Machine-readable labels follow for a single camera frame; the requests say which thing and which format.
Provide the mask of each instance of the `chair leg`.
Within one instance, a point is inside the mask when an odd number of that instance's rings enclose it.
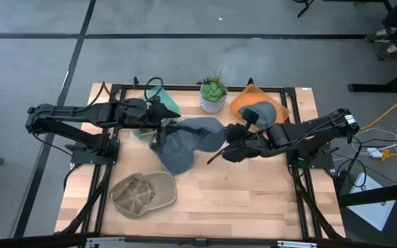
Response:
[[[309,9],[310,5],[311,5],[314,1],[315,1],[315,0],[311,0],[311,1],[306,0],[306,1],[304,2],[306,6],[298,13],[298,15],[297,15],[296,17],[300,18],[300,17],[304,14],[304,12],[306,12],[306,10]]]

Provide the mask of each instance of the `beige cap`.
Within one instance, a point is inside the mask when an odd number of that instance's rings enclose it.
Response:
[[[108,197],[125,217],[140,218],[147,211],[174,203],[176,182],[167,172],[136,173],[113,186]]]

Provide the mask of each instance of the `succulent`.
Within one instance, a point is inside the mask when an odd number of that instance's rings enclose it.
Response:
[[[213,75],[207,76],[203,81],[197,84],[203,84],[201,95],[204,99],[217,102],[227,94],[227,89],[223,82],[224,76],[222,76],[222,71],[220,71],[218,75],[214,70],[212,70],[212,73]]]

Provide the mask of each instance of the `gray cloth hat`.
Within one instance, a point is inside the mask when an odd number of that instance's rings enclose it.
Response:
[[[176,182],[167,172],[136,173],[113,186],[108,198],[123,216],[140,218],[148,211],[174,203]]]
[[[216,152],[225,142],[225,128],[215,118],[189,118],[171,123],[157,133],[150,148],[167,172],[178,175],[191,169],[194,150]]]
[[[255,123],[259,129],[271,127],[276,120],[276,110],[272,103],[267,101],[257,102],[253,105],[246,105],[238,110],[238,113],[243,115],[246,109],[250,109],[258,114],[258,120]]]

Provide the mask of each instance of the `potted plant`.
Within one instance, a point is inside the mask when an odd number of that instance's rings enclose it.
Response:
[[[208,113],[220,112],[225,107],[227,88],[224,77],[212,70],[211,76],[198,82],[200,87],[200,107]]]

